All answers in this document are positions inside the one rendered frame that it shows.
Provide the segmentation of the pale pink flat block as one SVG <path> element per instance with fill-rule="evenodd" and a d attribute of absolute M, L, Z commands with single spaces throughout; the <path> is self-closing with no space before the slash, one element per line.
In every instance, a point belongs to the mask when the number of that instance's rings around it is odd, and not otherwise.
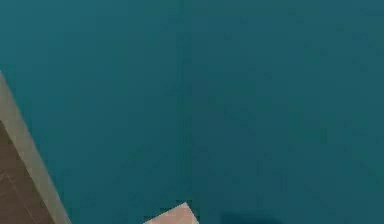
<path fill-rule="evenodd" d="M 184 202 L 154 218 L 149 219 L 143 224 L 199 224 L 199 221 L 189 207 L 188 203 Z"/>

